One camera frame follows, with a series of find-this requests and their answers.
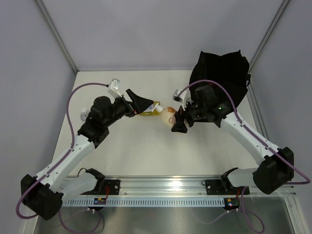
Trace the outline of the cream lotion pump bottle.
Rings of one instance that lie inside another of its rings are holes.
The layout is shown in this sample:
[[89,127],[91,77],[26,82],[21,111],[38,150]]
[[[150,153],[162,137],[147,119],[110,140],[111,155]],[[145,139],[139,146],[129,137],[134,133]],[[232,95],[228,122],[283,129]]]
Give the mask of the cream lotion pump bottle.
[[172,128],[173,125],[176,122],[175,113],[176,110],[172,107],[162,107],[159,103],[157,103],[153,110],[157,111],[159,113],[161,121],[168,126],[169,128]]

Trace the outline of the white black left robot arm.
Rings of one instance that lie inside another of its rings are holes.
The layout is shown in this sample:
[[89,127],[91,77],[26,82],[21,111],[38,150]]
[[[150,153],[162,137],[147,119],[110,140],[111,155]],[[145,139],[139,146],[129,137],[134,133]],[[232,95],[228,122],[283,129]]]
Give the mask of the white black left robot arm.
[[65,179],[105,140],[112,124],[124,116],[141,114],[153,104],[152,100],[140,97],[130,89],[126,92],[130,101],[123,95],[117,95],[113,102],[106,96],[97,97],[69,148],[35,176],[22,178],[21,197],[16,205],[18,217],[25,218],[20,213],[20,205],[23,204],[35,215],[49,220],[59,212],[64,202],[85,192],[97,195],[104,191],[105,176],[93,168],[69,181]]

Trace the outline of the black canvas bag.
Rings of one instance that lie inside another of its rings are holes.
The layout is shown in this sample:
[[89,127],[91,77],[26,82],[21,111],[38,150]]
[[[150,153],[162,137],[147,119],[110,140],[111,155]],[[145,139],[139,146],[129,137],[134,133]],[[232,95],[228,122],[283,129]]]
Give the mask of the black canvas bag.
[[250,84],[249,62],[241,51],[224,55],[201,52],[189,83],[198,80],[212,80],[222,85],[230,94],[235,107],[238,107],[247,93]]

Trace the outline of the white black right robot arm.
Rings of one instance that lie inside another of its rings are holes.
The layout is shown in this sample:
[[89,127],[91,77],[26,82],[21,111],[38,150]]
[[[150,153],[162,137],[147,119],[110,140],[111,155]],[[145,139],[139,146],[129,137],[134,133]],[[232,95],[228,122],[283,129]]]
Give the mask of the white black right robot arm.
[[180,102],[181,106],[175,113],[172,132],[186,133],[196,122],[214,123],[236,139],[257,163],[256,168],[234,167],[226,171],[220,179],[225,193],[255,186],[269,195],[293,179],[292,150],[271,143],[243,120],[223,87],[205,85],[196,88],[191,101],[187,100],[185,90],[176,90],[173,100]]

